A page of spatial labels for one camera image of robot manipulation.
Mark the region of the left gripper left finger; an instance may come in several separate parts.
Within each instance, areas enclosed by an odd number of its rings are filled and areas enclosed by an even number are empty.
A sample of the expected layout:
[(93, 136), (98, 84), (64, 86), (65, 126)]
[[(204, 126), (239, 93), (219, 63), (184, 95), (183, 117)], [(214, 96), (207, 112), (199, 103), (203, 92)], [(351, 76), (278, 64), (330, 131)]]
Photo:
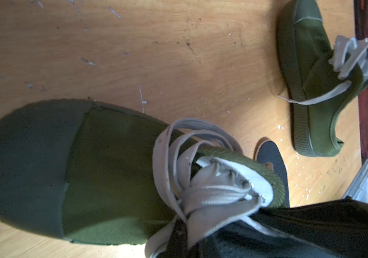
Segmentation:
[(264, 235), (244, 222), (232, 223), (187, 247), (187, 228), (178, 220), (164, 251), (166, 258), (285, 258), (283, 239)]

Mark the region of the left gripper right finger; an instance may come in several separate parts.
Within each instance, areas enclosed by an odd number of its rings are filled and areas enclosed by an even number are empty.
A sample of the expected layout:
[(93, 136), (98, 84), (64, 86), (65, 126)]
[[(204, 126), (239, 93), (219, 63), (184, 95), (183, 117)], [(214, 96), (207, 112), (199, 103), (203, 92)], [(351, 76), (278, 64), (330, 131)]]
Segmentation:
[(260, 224), (341, 258), (368, 258), (368, 204), (343, 199), (285, 209), (262, 209)]

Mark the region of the green canvas shoe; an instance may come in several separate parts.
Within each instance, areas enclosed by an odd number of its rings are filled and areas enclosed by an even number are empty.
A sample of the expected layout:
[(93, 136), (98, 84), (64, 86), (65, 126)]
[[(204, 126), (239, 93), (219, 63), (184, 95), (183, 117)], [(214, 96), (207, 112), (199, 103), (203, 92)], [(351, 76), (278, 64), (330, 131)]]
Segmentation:
[(0, 220), (73, 243), (145, 246), (165, 258), (174, 223), (187, 247), (285, 205), (269, 167), (205, 120), (171, 124), (124, 107), (51, 100), (0, 120)]
[(292, 104), (293, 145), (306, 157), (334, 157), (340, 113), (368, 87), (368, 38), (329, 42), (315, 1), (290, 1), (278, 23), (277, 49)]

